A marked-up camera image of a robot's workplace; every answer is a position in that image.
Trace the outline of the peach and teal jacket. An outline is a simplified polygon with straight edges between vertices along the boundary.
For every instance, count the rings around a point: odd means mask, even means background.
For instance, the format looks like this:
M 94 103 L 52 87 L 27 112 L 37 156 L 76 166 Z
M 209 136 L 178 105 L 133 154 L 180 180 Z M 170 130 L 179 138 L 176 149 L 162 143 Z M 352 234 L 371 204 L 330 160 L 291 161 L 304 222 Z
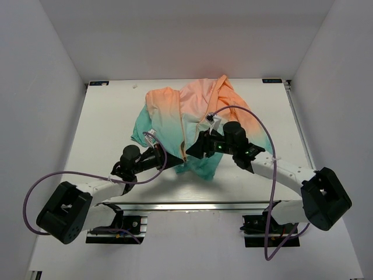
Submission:
M 209 113 L 216 112 L 222 124 L 239 122 L 250 142 L 273 152 L 266 132 L 249 110 L 226 75 L 218 79 L 197 79 L 180 90 L 171 87 L 153 89 L 146 93 L 145 105 L 135 121 L 131 138 L 146 147 L 144 132 L 155 131 L 166 151 L 184 160 L 182 165 L 175 167 L 176 173 L 192 171 L 210 181 L 223 155 L 217 153 L 210 158 L 197 159 L 186 154 L 198 134 L 209 129 L 206 120 Z

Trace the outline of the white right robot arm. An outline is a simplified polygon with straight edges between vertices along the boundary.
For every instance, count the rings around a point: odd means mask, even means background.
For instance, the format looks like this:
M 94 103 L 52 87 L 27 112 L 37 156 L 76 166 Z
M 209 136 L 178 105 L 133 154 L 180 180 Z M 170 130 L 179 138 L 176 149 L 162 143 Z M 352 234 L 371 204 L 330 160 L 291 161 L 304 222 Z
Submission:
M 251 143 L 236 121 L 224 124 L 222 134 L 213 129 L 200 132 L 186 151 L 198 159 L 215 153 L 232 155 L 239 168 L 272 179 L 301 197 L 295 201 L 277 201 L 267 208 L 270 214 L 264 216 L 263 225 L 269 232 L 278 232 L 288 223 L 310 223 L 328 231 L 352 206 L 333 170 L 327 167 L 312 170 L 275 159 L 264 148 Z

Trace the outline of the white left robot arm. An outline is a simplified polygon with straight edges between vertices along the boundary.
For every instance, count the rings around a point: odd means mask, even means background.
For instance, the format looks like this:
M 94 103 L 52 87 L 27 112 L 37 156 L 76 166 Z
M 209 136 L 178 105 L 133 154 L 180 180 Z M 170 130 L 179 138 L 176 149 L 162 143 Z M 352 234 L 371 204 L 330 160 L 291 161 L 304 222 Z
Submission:
M 159 144 L 145 152 L 136 145 L 126 146 L 111 171 L 111 175 L 120 178 L 119 182 L 60 183 L 39 213 L 36 224 L 63 244 L 73 242 L 85 230 L 121 236 L 138 234 L 133 223 L 126 221 L 123 210 L 108 200 L 129 193 L 138 184 L 137 174 L 150 169 L 162 171 L 183 162 Z

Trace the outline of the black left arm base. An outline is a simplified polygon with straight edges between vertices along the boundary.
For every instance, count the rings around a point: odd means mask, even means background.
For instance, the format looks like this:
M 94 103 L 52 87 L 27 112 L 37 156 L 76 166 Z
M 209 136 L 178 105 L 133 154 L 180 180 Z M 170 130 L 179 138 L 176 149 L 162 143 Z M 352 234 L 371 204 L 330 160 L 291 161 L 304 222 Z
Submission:
M 83 230 L 87 244 L 142 244 L 148 217 L 118 205 L 98 204 L 88 211 Z

